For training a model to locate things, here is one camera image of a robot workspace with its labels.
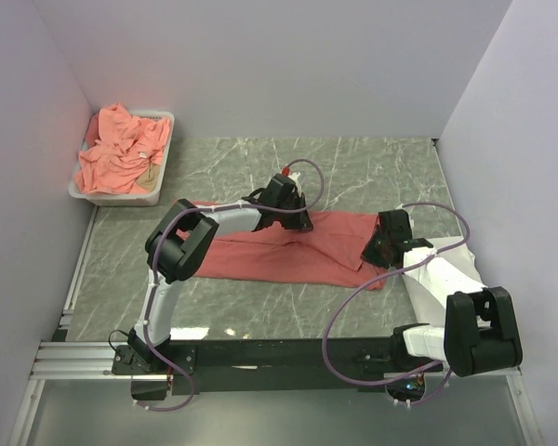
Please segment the red t-shirt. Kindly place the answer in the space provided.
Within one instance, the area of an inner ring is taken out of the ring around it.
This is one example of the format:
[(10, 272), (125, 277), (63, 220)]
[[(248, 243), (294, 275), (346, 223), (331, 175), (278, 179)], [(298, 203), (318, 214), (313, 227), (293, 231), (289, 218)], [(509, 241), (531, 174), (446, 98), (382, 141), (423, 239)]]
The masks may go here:
[(372, 214), (311, 211), (311, 231), (275, 223), (256, 232), (215, 239), (196, 271), (199, 278), (326, 284), (356, 288), (385, 272), (362, 259), (378, 223)]

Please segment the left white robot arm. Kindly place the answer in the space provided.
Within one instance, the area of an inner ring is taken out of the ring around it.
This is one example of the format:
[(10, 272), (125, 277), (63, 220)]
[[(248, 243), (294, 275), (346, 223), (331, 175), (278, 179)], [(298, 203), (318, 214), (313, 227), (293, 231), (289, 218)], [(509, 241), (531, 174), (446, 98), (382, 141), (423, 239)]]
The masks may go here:
[(196, 205), (180, 199), (173, 204), (145, 243), (148, 291), (127, 338), (142, 371), (154, 374), (165, 367), (172, 312), (182, 285), (201, 268), (213, 241), (264, 230), (275, 222), (286, 230), (312, 229), (301, 173), (286, 168), (266, 187), (233, 203)]

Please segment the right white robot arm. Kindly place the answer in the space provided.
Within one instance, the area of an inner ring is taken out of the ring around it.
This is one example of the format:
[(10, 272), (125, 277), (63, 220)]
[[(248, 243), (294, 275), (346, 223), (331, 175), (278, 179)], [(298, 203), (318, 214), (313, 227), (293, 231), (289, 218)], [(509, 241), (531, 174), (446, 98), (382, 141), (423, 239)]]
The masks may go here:
[(404, 209), (381, 212), (362, 259), (402, 269), (416, 323), (393, 331), (390, 360), (409, 371), (422, 358), (464, 377), (519, 366), (523, 349), (512, 297), (488, 287), (464, 238), (420, 238)]

